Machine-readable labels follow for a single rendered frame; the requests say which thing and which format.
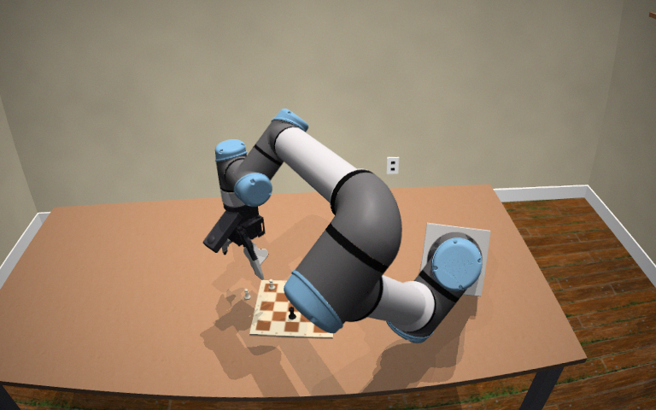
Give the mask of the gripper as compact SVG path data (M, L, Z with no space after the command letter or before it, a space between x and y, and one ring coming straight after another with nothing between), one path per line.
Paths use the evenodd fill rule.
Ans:
M222 246L223 254L226 255L227 247L229 247L229 244L232 242L238 246L244 246L243 252L249 259L250 265L255 271L255 275L263 280L264 276L261 270L261 263L268 257L268 252L266 249L258 249L256 244L252 243L251 241L256 237L261 237L265 234L264 219L259 215L258 207L249 207L247 205L243 205L241 207L233 208L225 205L224 203L223 205L224 209L228 212L237 213L238 211L242 211L239 213L243 216L241 222ZM244 209L247 210L244 211ZM263 230L261 229L261 223Z

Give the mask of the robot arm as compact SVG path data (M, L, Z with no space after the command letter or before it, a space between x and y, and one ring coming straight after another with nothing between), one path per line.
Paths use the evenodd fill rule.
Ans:
M285 283L289 302L331 334L345 322L372 318L385 320L411 343L424 342L479 278L481 249L465 233L450 232L431 245L428 263L414 281L385 277L402 234L390 188L307 130L308 123L284 108L248 155L240 140L219 143L215 161L222 202L233 208L264 204L272 194L270 180L285 162L330 203L335 215Z

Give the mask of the brown and cream checkered chessboard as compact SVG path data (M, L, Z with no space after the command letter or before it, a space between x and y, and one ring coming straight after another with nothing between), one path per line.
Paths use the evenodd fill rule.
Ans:
M333 338L333 334L321 330L295 308L295 319L289 319L293 307L284 294L287 281L273 280L274 290L269 290L269 280L261 280L250 329L252 336Z

